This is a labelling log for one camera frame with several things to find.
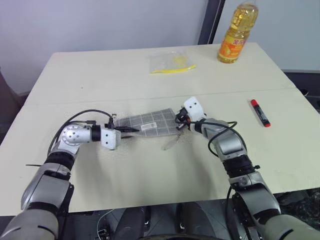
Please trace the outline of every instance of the cooking oil bottle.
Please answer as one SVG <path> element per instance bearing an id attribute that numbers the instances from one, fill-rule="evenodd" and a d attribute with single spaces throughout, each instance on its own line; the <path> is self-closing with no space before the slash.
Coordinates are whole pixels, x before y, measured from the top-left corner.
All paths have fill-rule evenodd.
<path id="1" fill-rule="evenodd" d="M 236 8 L 217 55 L 220 62 L 232 64 L 238 59 L 257 17 L 255 0 L 245 1 Z"/>

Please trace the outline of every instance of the white table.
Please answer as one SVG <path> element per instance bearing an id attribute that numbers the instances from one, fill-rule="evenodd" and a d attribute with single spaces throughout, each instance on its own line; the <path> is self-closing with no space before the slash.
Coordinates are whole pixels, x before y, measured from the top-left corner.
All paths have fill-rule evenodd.
<path id="1" fill-rule="evenodd" d="M 164 49 L 54 54 L 0 147 L 1 166 L 5 170 L 0 175 L 1 193 L 6 196 L 1 198 L 0 215 L 20 212 L 22 193 L 37 170 L 25 164 L 42 164 L 45 161 L 52 136 L 69 116 L 89 108 L 117 113 L 119 117 L 165 108 L 178 110 L 192 95 L 196 95 L 208 116 L 238 121 L 236 129 L 247 144 L 248 155 L 254 165 L 261 166 L 260 172 L 272 192 L 319 187 L 320 117 L 268 56 L 256 44 L 248 44 L 239 65 L 246 68 L 246 71 L 242 70 L 244 73 L 257 71 L 257 75 L 254 79 L 252 75 L 241 75 L 235 79 L 231 78 L 234 73 L 229 71 L 224 76 L 221 69 L 231 69 L 232 66 L 239 69 L 239 66 L 237 63 L 217 62 L 217 45 L 183 48 L 198 65 L 196 69 L 170 75 L 135 72 L 144 78 L 135 74 L 128 78 L 126 72 L 138 66 L 140 71 L 148 71 L 148 61 L 134 62 L 136 67 L 133 68 L 119 64 L 122 71 L 114 68 L 108 71 L 108 67 L 102 67 L 99 60 L 106 63 L 114 59 L 118 63 L 124 55 L 133 59 L 132 53 L 136 53 L 138 59 L 148 59 L 149 54 Z M 166 48 L 165 51 L 176 49 L 179 47 Z M 202 55 L 196 57 L 195 53 L 205 52 L 199 49 L 212 51 L 211 58 L 208 53 L 204 55 L 208 62 L 202 59 Z M 257 61 L 250 61 L 246 66 L 244 60 L 251 58 Z M 88 59 L 87 68 L 79 68 L 80 63 Z M 262 76 L 258 77 L 258 71 L 262 71 Z M 206 79 L 204 76 L 209 76 L 209 72 L 219 77 Z M 83 88 L 75 84 L 74 74 L 78 75 Z M 114 75 L 117 81 L 109 81 L 108 84 L 104 75 Z M 160 84 L 162 80 L 169 81 L 170 76 L 172 85 L 177 87 L 177 96 L 172 96 L 174 91 Z M 183 86 L 182 90 L 175 81 L 184 82 L 189 87 Z M 226 82 L 231 86 L 230 92 L 227 92 Z M 124 83 L 127 87 L 110 87 Z M 153 86 L 153 94 L 147 88 L 138 91 L 137 86 L 144 84 L 150 88 Z M 249 103 L 251 99 L 258 100 L 271 122 L 270 128 L 263 127 L 257 119 Z M 79 119 L 106 122 L 103 115 L 91 113 Z M 208 151 L 207 140 L 186 131 L 175 146 L 167 151 L 161 150 L 172 138 L 125 139 L 115 151 L 102 148 L 97 142 L 81 146 L 71 171 L 70 181 L 75 190 L 70 211 L 225 198 L 228 176 L 220 160 Z"/>

